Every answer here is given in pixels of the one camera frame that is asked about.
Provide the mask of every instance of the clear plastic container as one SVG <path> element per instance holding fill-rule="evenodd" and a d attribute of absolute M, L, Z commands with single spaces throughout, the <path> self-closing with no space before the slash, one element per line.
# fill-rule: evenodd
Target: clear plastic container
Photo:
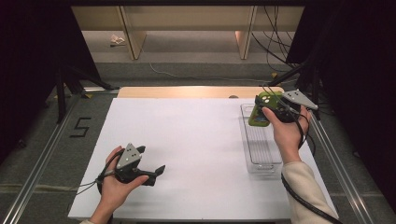
<path fill-rule="evenodd" d="M 247 170 L 252 174 L 280 176 L 282 158 L 274 140 L 273 126 L 248 125 L 253 108 L 254 105 L 241 105 L 241 134 Z"/>

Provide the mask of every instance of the floor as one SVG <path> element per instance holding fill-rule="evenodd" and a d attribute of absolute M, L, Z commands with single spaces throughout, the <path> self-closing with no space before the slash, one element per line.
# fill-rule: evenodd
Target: floor
<path fill-rule="evenodd" d="M 111 36 L 123 37 L 122 32 L 83 34 L 101 78 L 119 86 L 257 86 L 264 81 L 270 81 L 273 73 L 282 74 L 289 69 L 274 57 L 267 57 L 267 53 L 254 39 L 250 43 L 248 58 L 241 60 L 233 32 L 149 32 L 143 51 L 136 61 L 129 58 L 128 51 L 122 43 L 110 47 L 114 44 L 110 41 Z M 289 35 L 281 34 L 285 44 L 291 41 Z M 255 36 L 265 47 L 268 46 L 268 38 L 263 33 L 255 33 Z M 272 43 L 270 50 L 278 57 L 283 57 L 279 45 Z M 133 69 L 136 69 L 134 72 L 138 71 L 137 74 L 126 78 Z M 282 87 L 291 90 L 294 81 L 295 78 L 285 81 Z M 88 81 L 83 81 L 83 85 L 94 86 Z M 22 207 L 21 215 L 16 218 L 18 223 L 78 223 L 67 217 L 76 194 L 76 189 L 73 188 L 80 184 L 106 119 L 108 107 L 117 94 L 101 92 L 86 94 L 83 97 L 66 95 L 71 113 L 57 142 L 52 142 L 54 148 L 44 164 L 42 173 L 39 174 L 34 191 Z M 367 205 L 372 219 L 372 222 L 368 223 L 396 223 L 395 214 L 368 175 L 364 164 L 359 157 L 353 155 L 353 146 L 342 125 L 332 113 L 330 106 L 325 104 L 325 92 L 321 94 L 321 101 L 321 122 Z M 51 147 L 49 139 L 58 128 L 56 119 L 57 102 L 54 92 L 49 96 L 47 106 L 36 118 L 30 132 L 24 137 L 26 146 L 16 148 L 0 166 L 0 218 L 6 218 L 8 209 L 15 202 L 26 179 L 32 175 L 42 151 Z M 84 137 L 73 138 L 72 135 L 82 134 L 81 130 L 75 129 L 78 122 L 89 127 L 89 130 Z M 323 147 L 315 136 L 314 142 L 315 160 L 332 201 L 338 209 L 340 219 L 343 223 L 363 223 L 355 215 Z"/>

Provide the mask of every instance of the gray carpet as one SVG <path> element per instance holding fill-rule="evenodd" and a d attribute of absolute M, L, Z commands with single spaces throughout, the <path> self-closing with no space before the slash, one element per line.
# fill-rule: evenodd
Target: gray carpet
<path fill-rule="evenodd" d="M 158 71 L 177 76 L 271 80 L 271 69 L 263 64 L 155 63 L 153 66 Z M 249 80 L 170 77 L 166 74 L 154 72 L 148 63 L 98 63 L 97 67 L 103 81 L 113 86 L 259 86 L 262 84 Z M 278 65 L 278 69 L 287 69 L 287 67 Z M 82 83 L 85 86 L 94 86 L 88 81 Z M 291 90 L 292 86 L 293 82 L 282 85 L 285 90 Z M 326 102 L 324 94 L 321 96 L 321 101 Z M 55 148 L 19 223 L 78 223 L 78 221 L 67 217 L 68 209 L 76 194 L 75 191 L 67 189 L 79 185 L 105 121 L 107 110 L 114 97 L 117 97 L 117 95 L 95 94 L 92 98 L 78 100 L 63 136 Z M 30 174 L 30 170 L 35 165 L 35 161 L 55 127 L 57 104 L 53 95 L 49 97 L 48 105 L 48 108 L 43 108 L 36 119 L 35 125 L 25 136 L 27 147 L 14 150 L 0 166 L 0 217 L 7 213 L 19 186 L 24 183 L 24 180 Z M 353 146 L 336 115 L 331 115 L 332 111 L 328 105 L 322 105 L 320 111 L 321 122 L 367 203 L 374 222 L 396 223 L 395 214 L 389 208 L 361 160 L 353 156 Z M 83 133 L 82 130 L 75 130 L 79 118 L 91 118 L 84 119 L 80 123 L 89 127 L 89 130 L 85 137 L 72 138 L 71 135 Z M 311 132 L 311 135 L 316 143 L 315 160 L 338 209 L 341 221 L 344 223 L 359 223 L 322 146 L 313 132 Z"/>

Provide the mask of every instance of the hand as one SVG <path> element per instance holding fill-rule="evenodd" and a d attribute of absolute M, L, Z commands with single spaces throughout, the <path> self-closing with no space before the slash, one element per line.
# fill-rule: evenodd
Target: hand
<path fill-rule="evenodd" d="M 122 150 L 122 147 L 114 148 L 110 155 L 108 155 L 106 163 L 108 163 L 120 150 Z M 109 164 L 107 170 L 116 169 L 116 163 L 117 158 Z M 123 184 L 118 181 L 114 175 L 108 175 L 105 177 L 102 186 L 102 197 L 95 212 L 90 218 L 90 222 L 95 224 L 107 223 L 113 212 L 125 202 L 129 193 L 131 193 L 133 189 L 145 183 L 148 179 L 149 177 L 147 175 L 141 175 L 131 183 Z"/>
<path fill-rule="evenodd" d="M 283 123 L 276 117 L 274 112 L 267 107 L 264 107 L 262 112 L 274 127 L 274 138 L 279 148 L 283 162 L 286 164 L 292 161 L 301 161 L 300 155 L 298 154 L 298 146 L 300 144 L 301 134 L 297 124 L 295 122 Z M 301 106 L 300 114 L 301 116 L 298 118 L 298 121 L 303 129 L 304 134 L 306 134 L 309 123 L 305 118 L 307 118 L 308 121 L 311 120 L 311 114 L 308 113 L 303 105 Z"/>

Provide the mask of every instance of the sleeve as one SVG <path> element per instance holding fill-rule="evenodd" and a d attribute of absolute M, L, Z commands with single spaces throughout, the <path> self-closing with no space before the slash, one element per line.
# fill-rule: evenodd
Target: sleeve
<path fill-rule="evenodd" d="M 79 224 L 94 224 L 93 222 L 90 222 L 89 220 L 83 220 Z"/>
<path fill-rule="evenodd" d="M 294 192 L 316 208 L 338 217 L 326 202 L 323 192 L 314 177 L 311 168 L 302 161 L 290 162 L 284 165 L 282 174 Z M 288 193 L 292 223 L 331 223 L 316 215 L 298 203 Z"/>

